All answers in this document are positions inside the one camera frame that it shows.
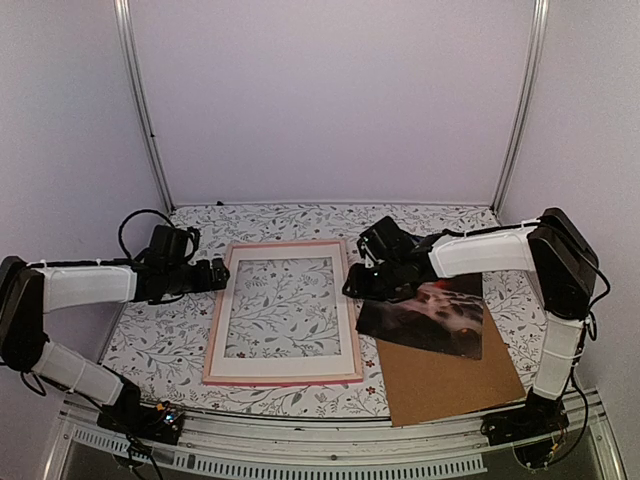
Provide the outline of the landscape sunset photo print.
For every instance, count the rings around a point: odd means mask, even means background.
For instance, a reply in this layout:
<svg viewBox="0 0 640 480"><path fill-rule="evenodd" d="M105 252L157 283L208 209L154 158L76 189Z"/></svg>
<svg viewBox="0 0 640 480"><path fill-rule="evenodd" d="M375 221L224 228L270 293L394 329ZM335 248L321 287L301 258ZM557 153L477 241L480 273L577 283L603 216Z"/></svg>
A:
<svg viewBox="0 0 640 480"><path fill-rule="evenodd" d="M378 340L479 360L483 319L483 278L476 273L424 283L397 303L366 300L356 328Z"/></svg>

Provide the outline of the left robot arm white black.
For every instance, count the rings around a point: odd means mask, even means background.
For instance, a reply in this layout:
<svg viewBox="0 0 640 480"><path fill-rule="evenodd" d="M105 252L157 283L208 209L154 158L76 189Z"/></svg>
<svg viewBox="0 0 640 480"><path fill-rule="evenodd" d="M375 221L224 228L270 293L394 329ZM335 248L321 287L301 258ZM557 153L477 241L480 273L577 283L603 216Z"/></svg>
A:
<svg viewBox="0 0 640 480"><path fill-rule="evenodd" d="M106 303L160 305L191 293L226 288L230 273L219 258L164 269L108 262L27 264L17 256L1 264L1 360L110 406L111 419L128 434L148 426L148 412L125 396L126 381L81 354L53 342L44 317L57 310Z"/></svg>

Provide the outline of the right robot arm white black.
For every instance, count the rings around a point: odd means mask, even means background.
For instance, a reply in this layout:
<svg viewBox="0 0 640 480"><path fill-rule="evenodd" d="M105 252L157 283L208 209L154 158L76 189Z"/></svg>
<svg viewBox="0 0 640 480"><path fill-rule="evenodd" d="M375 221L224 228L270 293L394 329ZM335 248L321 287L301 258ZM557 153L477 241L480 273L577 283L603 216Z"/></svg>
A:
<svg viewBox="0 0 640 480"><path fill-rule="evenodd" d="M599 272L598 258L560 208L548 208L518 224L418 236L386 216L360 234L360 262L352 265L342 292L354 299L407 300L422 283L465 274L526 271L537 278L546 316L540 365L517 427L537 436L552 424L550 400L563 395L579 362Z"/></svg>

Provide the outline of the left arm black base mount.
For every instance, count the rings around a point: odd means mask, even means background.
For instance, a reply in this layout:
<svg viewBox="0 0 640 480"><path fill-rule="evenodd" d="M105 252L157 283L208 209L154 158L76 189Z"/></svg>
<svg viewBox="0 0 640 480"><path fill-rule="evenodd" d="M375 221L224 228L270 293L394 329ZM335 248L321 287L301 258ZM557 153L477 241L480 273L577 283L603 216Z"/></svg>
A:
<svg viewBox="0 0 640 480"><path fill-rule="evenodd" d="M184 413L169 402L145 406L137 397L119 398L101 407L97 425L139 439L177 445L184 427Z"/></svg>

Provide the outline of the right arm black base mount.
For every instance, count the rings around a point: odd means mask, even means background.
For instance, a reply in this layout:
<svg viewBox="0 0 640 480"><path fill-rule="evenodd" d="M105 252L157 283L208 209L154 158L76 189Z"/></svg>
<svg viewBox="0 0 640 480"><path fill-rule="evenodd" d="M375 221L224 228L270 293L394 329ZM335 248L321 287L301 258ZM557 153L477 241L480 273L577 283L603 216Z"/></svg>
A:
<svg viewBox="0 0 640 480"><path fill-rule="evenodd" d="M491 446L527 440L514 450L516 460L529 469L546 467L566 440L569 420L561 399L529 392L523 406L487 414L481 433Z"/></svg>

